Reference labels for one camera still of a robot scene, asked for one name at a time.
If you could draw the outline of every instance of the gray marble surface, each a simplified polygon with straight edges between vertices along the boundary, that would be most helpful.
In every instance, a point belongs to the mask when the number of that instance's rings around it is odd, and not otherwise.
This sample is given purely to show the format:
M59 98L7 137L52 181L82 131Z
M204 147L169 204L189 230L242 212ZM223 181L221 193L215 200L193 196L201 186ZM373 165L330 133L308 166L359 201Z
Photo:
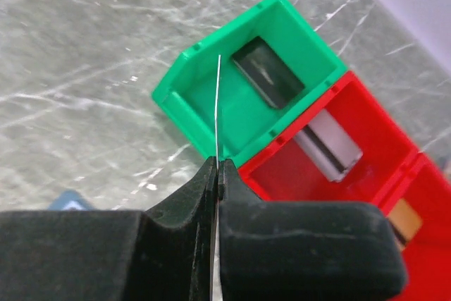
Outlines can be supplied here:
M257 1L0 0L0 209L46 208L67 189L146 209L185 183L203 160L149 92ZM451 152L451 78L383 9L291 1L424 151Z

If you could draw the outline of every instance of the plastic bin wall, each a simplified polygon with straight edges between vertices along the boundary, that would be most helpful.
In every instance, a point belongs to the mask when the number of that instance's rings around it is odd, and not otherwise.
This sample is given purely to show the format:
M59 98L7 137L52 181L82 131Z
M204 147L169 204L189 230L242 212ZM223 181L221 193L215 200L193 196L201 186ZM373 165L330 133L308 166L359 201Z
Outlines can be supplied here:
M388 214L405 199L423 219L402 256L409 285L397 301L451 300L451 185L424 154L395 186L380 208Z
M260 36L305 85L284 109L272 109L231 56ZM214 95L221 54L224 156L241 166L267 146L346 71L288 0L263 0L184 51L152 93L199 152L215 154Z
M343 181L329 182L293 137L326 109L363 151ZM412 163L417 147L348 72L268 147L240 168L263 199L360 200L379 204Z

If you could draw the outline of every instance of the thin wire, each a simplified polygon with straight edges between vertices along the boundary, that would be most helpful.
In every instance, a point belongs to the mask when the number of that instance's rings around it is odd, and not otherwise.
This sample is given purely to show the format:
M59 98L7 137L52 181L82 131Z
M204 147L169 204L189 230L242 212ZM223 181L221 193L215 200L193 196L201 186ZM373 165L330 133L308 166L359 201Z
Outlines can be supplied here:
M219 135L218 135L218 102L219 102L219 79L221 76L221 55L218 56L218 72L216 74L216 96L214 100L214 136L216 143L216 168L219 170Z

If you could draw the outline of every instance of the metal blade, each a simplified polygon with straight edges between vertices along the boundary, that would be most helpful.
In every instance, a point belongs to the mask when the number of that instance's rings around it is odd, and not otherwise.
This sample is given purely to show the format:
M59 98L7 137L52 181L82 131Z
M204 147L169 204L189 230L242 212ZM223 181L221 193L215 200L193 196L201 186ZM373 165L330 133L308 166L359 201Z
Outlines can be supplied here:
M218 72L216 74L216 96L214 100L214 136L216 143L216 168L219 170L220 156L222 156L222 147L219 141L221 128L221 110L219 107L219 83L221 80L221 55L218 56Z

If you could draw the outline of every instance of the marble countertop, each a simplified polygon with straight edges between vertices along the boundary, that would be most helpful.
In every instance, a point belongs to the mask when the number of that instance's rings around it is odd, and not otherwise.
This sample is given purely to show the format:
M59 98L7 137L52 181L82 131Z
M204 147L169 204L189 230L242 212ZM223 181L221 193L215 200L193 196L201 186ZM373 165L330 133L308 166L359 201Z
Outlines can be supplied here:
M176 56L259 0L0 0L0 208L75 189L147 209L203 159L149 93ZM291 0L434 159L451 78L372 0Z

